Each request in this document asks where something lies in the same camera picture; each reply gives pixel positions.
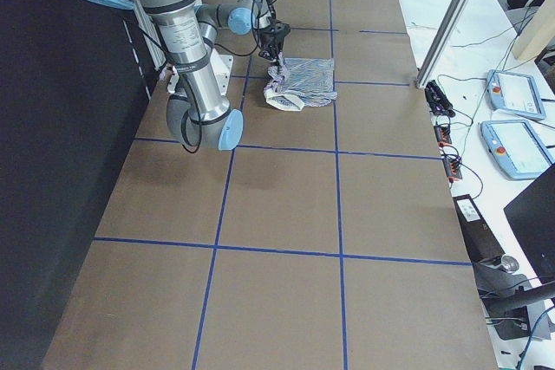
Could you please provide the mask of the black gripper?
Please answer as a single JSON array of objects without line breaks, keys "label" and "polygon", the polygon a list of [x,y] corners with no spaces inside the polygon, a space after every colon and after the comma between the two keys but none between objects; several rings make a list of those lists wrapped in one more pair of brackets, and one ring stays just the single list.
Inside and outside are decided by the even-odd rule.
[{"label": "black gripper", "polygon": [[275,58],[272,64],[283,66],[284,40],[290,32],[290,25],[282,22],[271,22],[266,28],[260,29],[258,31],[260,42],[258,56],[261,58]]}]

